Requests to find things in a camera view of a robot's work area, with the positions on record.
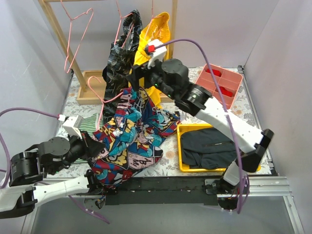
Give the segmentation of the colourful comic print shorts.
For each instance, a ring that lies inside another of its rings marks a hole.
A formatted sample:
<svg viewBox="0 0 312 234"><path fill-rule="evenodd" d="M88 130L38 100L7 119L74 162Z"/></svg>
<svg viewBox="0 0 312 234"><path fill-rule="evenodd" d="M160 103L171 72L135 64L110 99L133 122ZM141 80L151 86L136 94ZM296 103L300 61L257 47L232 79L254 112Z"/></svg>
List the colourful comic print shorts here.
<svg viewBox="0 0 312 234"><path fill-rule="evenodd" d="M114 116L92 138L104 144L90 162L97 180L115 188L163 157L161 144L176 132L180 113L156 107L147 92L125 88Z"/></svg>

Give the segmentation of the dark leaf print shorts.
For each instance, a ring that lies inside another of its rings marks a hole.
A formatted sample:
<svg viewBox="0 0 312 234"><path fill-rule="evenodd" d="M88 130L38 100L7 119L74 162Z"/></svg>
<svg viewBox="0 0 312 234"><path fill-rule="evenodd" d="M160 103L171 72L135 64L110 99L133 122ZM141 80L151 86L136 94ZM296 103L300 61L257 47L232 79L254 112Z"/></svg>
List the dark leaf print shorts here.
<svg viewBox="0 0 312 234"><path fill-rule="evenodd" d="M134 64L135 54L139 46L139 35L142 21L138 10L133 10L122 23L123 34L112 42L107 66L102 71L106 82L105 98L115 96L119 89L128 87L125 78Z"/></svg>

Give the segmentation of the red cloth middle compartment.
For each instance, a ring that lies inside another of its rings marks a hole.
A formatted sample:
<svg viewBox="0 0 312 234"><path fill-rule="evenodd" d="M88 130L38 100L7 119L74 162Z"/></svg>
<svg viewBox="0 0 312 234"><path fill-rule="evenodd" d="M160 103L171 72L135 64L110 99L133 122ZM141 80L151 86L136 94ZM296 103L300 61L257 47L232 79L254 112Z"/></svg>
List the red cloth middle compartment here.
<svg viewBox="0 0 312 234"><path fill-rule="evenodd" d="M221 87L220 86L220 91L221 91L221 94L225 95L225 96L228 96L228 97L232 97L233 96L233 92L231 92L230 90L226 89L225 87Z"/></svg>

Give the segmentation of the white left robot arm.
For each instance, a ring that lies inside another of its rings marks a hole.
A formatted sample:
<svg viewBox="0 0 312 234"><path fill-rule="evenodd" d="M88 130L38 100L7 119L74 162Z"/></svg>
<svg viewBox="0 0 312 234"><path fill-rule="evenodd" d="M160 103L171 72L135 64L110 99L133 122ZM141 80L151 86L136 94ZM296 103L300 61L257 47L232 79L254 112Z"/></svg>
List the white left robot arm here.
<svg viewBox="0 0 312 234"><path fill-rule="evenodd" d="M100 194L104 184L91 170L54 184L42 185L41 182L45 174L54 175L67 169L77 159L91 160L103 149L103 143L84 132L81 137L54 137L16 154L9 161L8 178L1 183L0 217L25 216L47 202L68 195Z"/></svg>

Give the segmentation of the yellow plastic tray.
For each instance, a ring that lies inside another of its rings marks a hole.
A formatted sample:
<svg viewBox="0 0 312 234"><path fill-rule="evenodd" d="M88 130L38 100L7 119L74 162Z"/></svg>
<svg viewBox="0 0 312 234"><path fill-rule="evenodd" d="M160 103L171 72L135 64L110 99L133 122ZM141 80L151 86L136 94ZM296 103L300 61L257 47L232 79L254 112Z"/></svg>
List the yellow plastic tray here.
<svg viewBox="0 0 312 234"><path fill-rule="evenodd" d="M185 173L223 172L236 159L234 142L210 124L178 125L177 142Z"/></svg>

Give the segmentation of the dark navy garment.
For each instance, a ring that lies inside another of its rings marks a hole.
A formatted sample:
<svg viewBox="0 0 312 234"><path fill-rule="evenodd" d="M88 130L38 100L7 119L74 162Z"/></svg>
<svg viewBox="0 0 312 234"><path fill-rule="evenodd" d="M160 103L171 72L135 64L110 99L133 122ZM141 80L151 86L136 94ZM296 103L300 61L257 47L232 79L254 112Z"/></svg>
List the dark navy garment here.
<svg viewBox="0 0 312 234"><path fill-rule="evenodd" d="M186 132L180 141L182 162L191 169L227 168L237 157L234 142L215 128Z"/></svg>

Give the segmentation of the green striped shirt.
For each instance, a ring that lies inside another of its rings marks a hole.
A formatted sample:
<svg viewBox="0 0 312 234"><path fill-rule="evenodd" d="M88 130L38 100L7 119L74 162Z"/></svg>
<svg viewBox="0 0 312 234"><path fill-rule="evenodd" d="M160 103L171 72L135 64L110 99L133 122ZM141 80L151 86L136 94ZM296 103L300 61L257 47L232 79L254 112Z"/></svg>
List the green striped shirt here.
<svg viewBox="0 0 312 234"><path fill-rule="evenodd" d="M100 129L103 126L103 120L99 117L99 114L93 114L87 118L84 118L80 124L79 129L86 131L89 135Z"/></svg>

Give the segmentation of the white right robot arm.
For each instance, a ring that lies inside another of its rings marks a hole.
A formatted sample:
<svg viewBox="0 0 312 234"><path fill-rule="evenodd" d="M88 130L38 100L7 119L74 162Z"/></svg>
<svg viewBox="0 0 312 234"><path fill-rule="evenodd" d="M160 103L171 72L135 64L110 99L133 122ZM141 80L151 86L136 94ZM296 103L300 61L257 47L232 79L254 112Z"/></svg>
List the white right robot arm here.
<svg viewBox="0 0 312 234"><path fill-rule="evenodd" d="M224 108L208 90L189 81L188 68L178 59L157 59L153 66L148 62L134 65L126 76L135 91L141 78L146 87L160 90L180 110L212 125L234 142L238 156L217 181L219 191L233 193L244 176L257 170L273 138L272 130L251 126Z"/></svg>

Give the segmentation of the floral table cloth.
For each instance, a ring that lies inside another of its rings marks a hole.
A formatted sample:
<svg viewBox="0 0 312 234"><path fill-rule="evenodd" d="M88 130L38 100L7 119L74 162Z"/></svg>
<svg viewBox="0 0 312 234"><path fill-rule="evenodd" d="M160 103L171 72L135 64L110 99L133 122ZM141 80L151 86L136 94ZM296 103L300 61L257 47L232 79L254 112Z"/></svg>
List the floral table cloth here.
<svg viewBox="0 0 312 234"><path fill-rule="evenodd" d="M63 114L67 116L80 115L82 117L90 117L93 114L98 114L101 110L100 105L79 105L77 102L78 97L78 79L76 75L72 76L72 80L69 87L68 96L64 105ZM252 126L259 127L259 121L255 114L255 108L252 99L249 94L249 90L244 78L239 89L238 94L234 99L232 106L232 112ZM141 173L137 174L137 177L161 177L161 176L209 176L220 175L217 173L186 173L179 169L178 160L178 143L177 136L172 135L167 138L161 145L161 149L164 152L162 159L155 165L152 165L144 169ZM72 178L78 177L90 168L87 162L77 160L71 165L69 169L63 169L55 175L47 175L47 178ZM260 170L256 173L250 174L250 176L277 176L274 169L274 165L269 153L265 154L261 161Z"/></svg>

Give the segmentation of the pink hanger with yellow shorts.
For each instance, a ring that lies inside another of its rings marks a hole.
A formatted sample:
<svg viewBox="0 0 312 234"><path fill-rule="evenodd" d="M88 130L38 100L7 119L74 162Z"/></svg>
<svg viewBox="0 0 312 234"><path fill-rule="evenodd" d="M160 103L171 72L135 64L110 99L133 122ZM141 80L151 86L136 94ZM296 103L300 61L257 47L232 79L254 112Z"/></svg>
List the pink hanger with yellow shorts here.
<svg viewBox="0 0 312 234"><path fill-rule="evenodd" d="M155 16L154 15L154 1L152 0L152 8L151 8L151 12L152 12L152 17L151 20L148 24L144 39L146 39L146 37L149 38L149 40L151 41L154 38L158 37L158 34L162 28L162 26L158 27L158 31L155 31L156 29L156 21L157 19L163 19L163 14L161 13L160 15Z"/></svg>

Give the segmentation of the yellow shorts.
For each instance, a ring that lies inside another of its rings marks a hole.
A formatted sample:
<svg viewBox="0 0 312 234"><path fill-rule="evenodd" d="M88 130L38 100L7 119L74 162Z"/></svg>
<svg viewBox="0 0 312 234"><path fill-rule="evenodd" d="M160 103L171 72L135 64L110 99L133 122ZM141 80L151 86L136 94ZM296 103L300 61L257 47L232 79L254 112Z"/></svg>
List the yellow shorts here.
<svg viewBox="0 0 312 234"><path fill-rule="evenodd" d="M171 39L169 27L170 15L168 12L162 12L153 18L148 26L146 26L139 35L139 46L135 54L133 65L142 65L149 60L149 56L145 53L145 46L154 39L158 39L162 43L166 43ZM155 87L145 88L145 91L157 108L161 107L160 91Z"/></svg>

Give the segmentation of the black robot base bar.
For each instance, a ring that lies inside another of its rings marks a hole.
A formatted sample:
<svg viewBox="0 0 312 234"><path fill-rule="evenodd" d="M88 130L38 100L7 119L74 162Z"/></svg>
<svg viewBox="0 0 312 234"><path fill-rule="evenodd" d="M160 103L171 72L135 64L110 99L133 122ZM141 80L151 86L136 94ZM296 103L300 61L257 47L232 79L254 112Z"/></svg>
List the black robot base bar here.
<svg viewBox="0 0 312 234"><path fill-rule="evenodd" d="M220 176L133 177L116 189L80 193L85 198L105 195L106 205L217 205L217 197L237 198L235 187L221 187Z"/></svg>

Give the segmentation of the pink divided organiser box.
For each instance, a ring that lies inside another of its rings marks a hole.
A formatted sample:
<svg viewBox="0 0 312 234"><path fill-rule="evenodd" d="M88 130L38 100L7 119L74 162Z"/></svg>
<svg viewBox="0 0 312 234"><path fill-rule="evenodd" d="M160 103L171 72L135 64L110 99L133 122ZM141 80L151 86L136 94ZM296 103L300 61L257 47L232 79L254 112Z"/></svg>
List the pink divided organiser box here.
<svg viewBox="0 0 312 234"><path fill-rule="evenodd" d="M214 75L217 81L217 84L233 92L232 97L223 95L227 109L231 109L234 103L234 99L238 93L239 87L242 83L243 76L239 73L230 71L225 68L221 68L213 64L210 64L210 66L212 69L219 70L221 72L220 77ZM207 69L209 69L208 65L205 65L202 71L199 73L199 76L195 83L204 87L206 90L208 90L222 104L222 99L221 99L222 94L221 92L220 93L218 92L218 89L213 80L212 74L207 73L206 72Z"/></svg>

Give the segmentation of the wooden clothes rack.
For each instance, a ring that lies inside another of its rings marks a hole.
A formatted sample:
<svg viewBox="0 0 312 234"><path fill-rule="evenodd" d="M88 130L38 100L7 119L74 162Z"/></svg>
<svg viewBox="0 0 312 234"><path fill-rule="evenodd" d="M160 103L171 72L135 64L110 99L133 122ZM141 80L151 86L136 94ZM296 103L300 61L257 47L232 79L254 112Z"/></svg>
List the wooden clothes rack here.
<svg viewBox="0 0 312 234"><path fill-rule="evenodd" d="M89 25L91 23L91 20L94 16L94 9L91 7L87 9L85 12L80 13L79 15L72 17L69 12L67 11L64 3L65 2L85 2L85 1L92 1L92 0L38 0L38 3L40 7L42 8L49 25L51 26L54 34L56 35L60 46L64 52L65 55L65 62L64 62L64 71L65 73L69 73L71 70L74 71L74 74L77 76L77 79L79 81L80 87L78 90L78 96L77 96L77 102L79 105L97 105L101 104L100 98L104 95L104 91L106 88L106 83L104 81L95 81L95 79L99 79L102 72L100 70L87 70L87 71L81 71L78 62L76 60L77 54L79 52L79 49L81 47L81 43L83 42L86 33L88 32ZM61 4L62 9L64 10L68 20L69 20L69 32L68 36L65 36L65 33L57 19L57 16L51 6L52 2L57 2ZM171 25L170 29L172 32L172 37L175 36L175 30L176 30L176 18L177 18L177 6L178 1L177 0L166 0L165 3L162 4L162 6L168 5L171 7ZM121 23L124 18L126 18L128 15L123 16L120 11L119 3L116 0L116 6L119 14L119 25L117 28L117 34L115 36L114 42L116 42L118 38L118 33L120 31ZM77 45L76 50L73 52L70 44L72 41L72 35L73 35L73 25L74 22L79 20L83 16L88 16L90 13L90 17L88 21L86 21L86 27L83 30L83 33L81 35L80 41Z"/></svg>

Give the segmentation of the red cloth compartment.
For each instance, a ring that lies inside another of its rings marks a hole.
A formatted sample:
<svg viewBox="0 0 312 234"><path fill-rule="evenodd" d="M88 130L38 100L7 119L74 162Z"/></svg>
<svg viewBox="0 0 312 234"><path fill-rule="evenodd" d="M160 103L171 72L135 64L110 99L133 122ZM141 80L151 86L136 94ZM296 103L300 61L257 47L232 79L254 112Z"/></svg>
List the red cloth compartment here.
<svg viewBox="0 0 312 234"><path fill-rule="evenodd" d="M220 86L220 91L221 91L221 94L225 95L225 96L228 96L228 97L232 97L233 96L233 92L231 92L230 90L226 89L225 87L221 87Z"/></svg>
<svg viewBox="0 0 312 234"><path fill-rule="evenodd" d="M213 71L213 74L214 74L215 76L218 76L218 77L221 76L221 72L220 72L219 70L213 69L212 71Z"/></svg>

